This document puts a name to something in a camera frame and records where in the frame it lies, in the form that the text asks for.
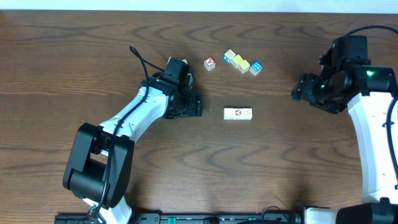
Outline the green letter Z block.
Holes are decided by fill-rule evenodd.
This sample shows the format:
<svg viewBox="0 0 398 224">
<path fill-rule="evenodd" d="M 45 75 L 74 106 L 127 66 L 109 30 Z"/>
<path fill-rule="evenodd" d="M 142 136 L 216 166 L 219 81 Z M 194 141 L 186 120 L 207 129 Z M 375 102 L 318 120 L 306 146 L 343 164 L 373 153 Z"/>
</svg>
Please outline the green letter Z block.
<svg viewBox="0 0 398 224">
<path fill-rule="evenodd" d="M 235 109 L 234 108 L 225 108 L 223 111 L 223 117 L 225 120 L 234 119 L 235 118 Z"/>
</svg>

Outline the plain drawing wooden block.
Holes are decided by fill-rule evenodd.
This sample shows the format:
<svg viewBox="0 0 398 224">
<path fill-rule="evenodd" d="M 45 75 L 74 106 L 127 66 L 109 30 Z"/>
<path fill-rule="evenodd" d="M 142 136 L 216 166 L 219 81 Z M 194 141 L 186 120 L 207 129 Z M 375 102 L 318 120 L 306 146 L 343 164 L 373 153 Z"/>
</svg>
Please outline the plain drawing wooden block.
<svg viewBox="0 0 398 224">
<path fill-rule="evenodd" d="M 243 108 L 242 110 L 242 117 L 247 120 L 252 120 L 252 108 Z"/>
</svg>

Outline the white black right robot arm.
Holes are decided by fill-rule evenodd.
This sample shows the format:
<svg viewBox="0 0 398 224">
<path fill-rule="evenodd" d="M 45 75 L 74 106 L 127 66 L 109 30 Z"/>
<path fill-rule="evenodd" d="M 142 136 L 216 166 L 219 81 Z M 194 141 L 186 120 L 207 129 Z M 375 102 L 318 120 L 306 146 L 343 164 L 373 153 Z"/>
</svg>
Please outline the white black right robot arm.
<svg viewBox="0 0 398 224">
<path fill-rule="evenodd" d="M 339 72 L 304 73 L 295 101 L 332 114 L 348 110 L 356 132 L 363 187 L 361 203 L 306 208 L 302 223 L 397 223 L 397 82 L 390 67 L 348 65 Z"/>
</svg>

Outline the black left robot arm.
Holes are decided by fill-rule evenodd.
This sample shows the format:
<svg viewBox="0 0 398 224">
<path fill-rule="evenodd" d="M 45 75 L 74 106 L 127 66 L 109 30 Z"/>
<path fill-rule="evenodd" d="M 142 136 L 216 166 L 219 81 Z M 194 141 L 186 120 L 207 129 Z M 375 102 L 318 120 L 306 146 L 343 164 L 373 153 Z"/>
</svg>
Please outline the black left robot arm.
<svg viewBox="0 0 398 224">
<path fill-rule="evenodd" d="M 201 116 L 200 95 L 194 81 L 174 85 L 151 77 L 118 114 L 100 125 L 82 124 L 75 135 L 63 176 L 64 188 L 90 205 L 87 223 L 128 223 L 132 208 L 126 203 L 134 145 L 158 118 Z"/>
</svg>

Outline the red letter A block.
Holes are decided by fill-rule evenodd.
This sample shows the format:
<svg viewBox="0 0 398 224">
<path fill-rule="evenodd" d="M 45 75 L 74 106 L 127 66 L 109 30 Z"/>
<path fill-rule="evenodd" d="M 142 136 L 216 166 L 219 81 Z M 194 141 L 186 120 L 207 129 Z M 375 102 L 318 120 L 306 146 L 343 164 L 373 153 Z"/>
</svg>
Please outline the red letter A block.
<svg viewBox="0 0 398 224">
<path fill-rule="evenodd" d="M 213 57 L 208 57 L 204 59 L 204 66 L 208 71 L 211 71 L 216 67 L 216 62 Z"/>
</svg>

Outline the blue letter X block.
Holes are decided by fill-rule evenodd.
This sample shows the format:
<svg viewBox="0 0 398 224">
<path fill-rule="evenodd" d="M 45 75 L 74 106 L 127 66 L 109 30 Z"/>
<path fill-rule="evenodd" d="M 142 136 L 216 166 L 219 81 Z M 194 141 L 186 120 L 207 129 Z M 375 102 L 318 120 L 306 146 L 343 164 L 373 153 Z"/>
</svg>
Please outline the blue letter X block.
<svg viewBox="0 0 398 224">
<path fill-rule="evenodd" d="M 227 52 L 224 53 L 223 58 L 226 63 L 230 64 L 232 58 L 235 56 L 236 56 L 236 53 L 233 50 L 229 49 Z"/>
</svg>

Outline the yellow topped wooden block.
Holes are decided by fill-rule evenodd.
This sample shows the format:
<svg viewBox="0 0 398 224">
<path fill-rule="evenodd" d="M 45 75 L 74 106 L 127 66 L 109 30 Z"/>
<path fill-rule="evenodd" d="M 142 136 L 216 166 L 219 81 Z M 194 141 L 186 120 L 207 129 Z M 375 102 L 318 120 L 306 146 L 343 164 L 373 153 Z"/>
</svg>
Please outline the yellow topped wooden block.
<svg viewBox="0 0 398 224">
<path fill-rule="evenodd" d="M 238 68 L 239 64 L 243 61 L 244 59 L 242 58 L 242 56 L 240 56 L 240 54 L 235 55 L 232 59 L 231 59 L 231 64 L 234 68 Z"/>
</svg>

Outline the blue topped wooden block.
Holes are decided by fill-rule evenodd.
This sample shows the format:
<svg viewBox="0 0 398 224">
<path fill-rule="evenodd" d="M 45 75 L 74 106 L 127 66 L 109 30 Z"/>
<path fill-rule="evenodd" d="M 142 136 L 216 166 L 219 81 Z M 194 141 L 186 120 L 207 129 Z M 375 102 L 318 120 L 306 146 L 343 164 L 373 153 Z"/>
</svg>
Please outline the blue topped wooden block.
<svg viewBox="0 0 398 224">
<path fill-rule="evenodd" d="M 258 61 L 255 61 L 251 66 L 249 71 L 256 76 L 262 70 L 262 64 Z"/>
</svg>

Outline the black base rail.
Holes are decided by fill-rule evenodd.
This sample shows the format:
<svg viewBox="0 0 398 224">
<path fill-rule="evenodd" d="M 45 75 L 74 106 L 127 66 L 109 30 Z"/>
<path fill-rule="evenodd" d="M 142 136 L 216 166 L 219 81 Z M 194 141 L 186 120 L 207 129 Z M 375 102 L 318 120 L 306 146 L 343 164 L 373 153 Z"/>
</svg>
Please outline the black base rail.
<svg viewBox="0 0 398 224">
<path fill-rule="evenodd" d="M 121 210 L 100 212 L 98 217 L 87 215 L 57 215 L 55 223 L 127 223 L 127 224 L 236 224 L 236 223 L 290 223 L 303 224 L 300 212 L 284 213 L 276 207 L 267 208 L 262 213 L 209 213 L 209 214 L 172 214 L 137 213 L 126 214 Z"/>
</svg>

